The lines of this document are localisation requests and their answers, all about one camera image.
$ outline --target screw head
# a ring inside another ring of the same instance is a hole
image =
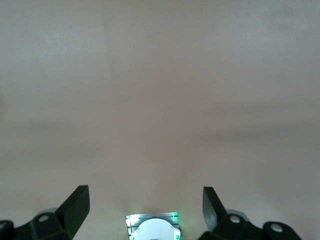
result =
[[[233,223],[235,223],[235,224],[240,223],[240,218],[237,217],[237,216],[235,216],[235,215],[232,215],[232,216],[230,217],[230,220],[231,220],[231,222],[233,222]]]
[[[271,229],[277,233],[282,233],[283,232],[283,229],[282,227],[279,225],[279,224],[276,224],[276,223],[272,223],[271,224]]]
[[[42,222],[44,222],[44,221],[47,221],[49,219],[49,216],[48,215],[43,215],[43,216],[41,216],[40,218],[39,218],[39,222],[40,223],[42,223]]]

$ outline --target beige surface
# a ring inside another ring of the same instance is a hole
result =
[[[320,239],[320,2],[0,1],[0,219],[88,184],[76,240],[227,208]]]

